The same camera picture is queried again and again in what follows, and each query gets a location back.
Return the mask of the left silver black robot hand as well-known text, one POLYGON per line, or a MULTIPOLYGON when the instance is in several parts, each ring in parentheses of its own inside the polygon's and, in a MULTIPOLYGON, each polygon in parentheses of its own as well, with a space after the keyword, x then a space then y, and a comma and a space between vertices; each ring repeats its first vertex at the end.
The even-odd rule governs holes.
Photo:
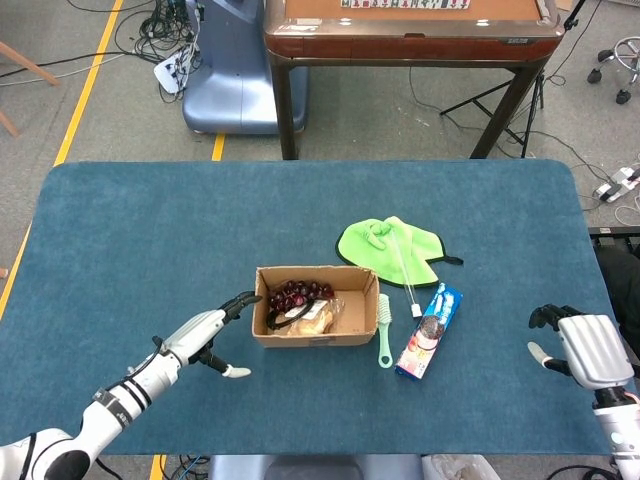
POLYGON ((244 378, 251 374, 245 367, 234 367, 229 362, 217 357, 213 349, 215 337, 233 320, 240 318, 242 310, 258 303, 262 299, 252 291, 245 291, 225 302, 218 309, 199 313, 189 319, 178 330, 163 340, 160 354, 175 364, 176 373, 172 374, 174 383, 178 372, 194 363, 201 363, 230 379, 244 378))

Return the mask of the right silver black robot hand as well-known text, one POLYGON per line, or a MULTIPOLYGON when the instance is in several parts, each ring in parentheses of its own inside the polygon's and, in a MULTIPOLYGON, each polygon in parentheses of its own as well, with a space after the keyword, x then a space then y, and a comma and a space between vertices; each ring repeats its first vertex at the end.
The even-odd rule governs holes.
POLYGON ((529 318, 531 329, 544 326, 557 333, 565 357, 553 357, 530 341, 529 353, 543 368, 571 377, 590 391, 623 387, 634 377, 633 365, 608 316, 546 304, 529 318))

